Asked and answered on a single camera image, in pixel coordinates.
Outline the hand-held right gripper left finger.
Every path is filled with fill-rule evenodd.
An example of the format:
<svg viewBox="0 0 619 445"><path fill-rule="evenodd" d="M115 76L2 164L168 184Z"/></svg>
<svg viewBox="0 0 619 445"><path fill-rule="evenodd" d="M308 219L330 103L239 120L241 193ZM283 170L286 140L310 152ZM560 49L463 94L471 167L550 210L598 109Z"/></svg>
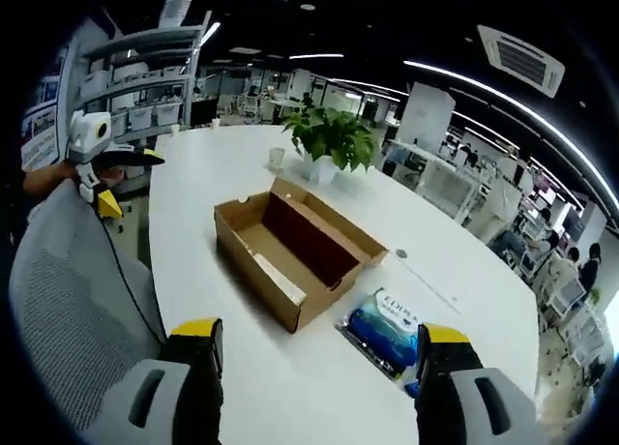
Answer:
<svg viewBox="0 0 619 445"><path fill-rule="evenodd" d="M156 359L144 359L103 396L101 444L218 444L223 404L222 320L187 321Z"/></svg>

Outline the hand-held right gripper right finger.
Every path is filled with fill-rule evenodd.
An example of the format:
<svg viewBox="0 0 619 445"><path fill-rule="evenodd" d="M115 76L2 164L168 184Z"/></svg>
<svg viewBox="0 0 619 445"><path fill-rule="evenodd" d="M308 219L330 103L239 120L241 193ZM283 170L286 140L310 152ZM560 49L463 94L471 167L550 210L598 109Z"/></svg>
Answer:
<svg viewBox="0 0 619 445"><path fill-rule="evenodd" d="M535 405L497 368L483 366L460 331L418 326L421 444L535 444Z"/></svg>

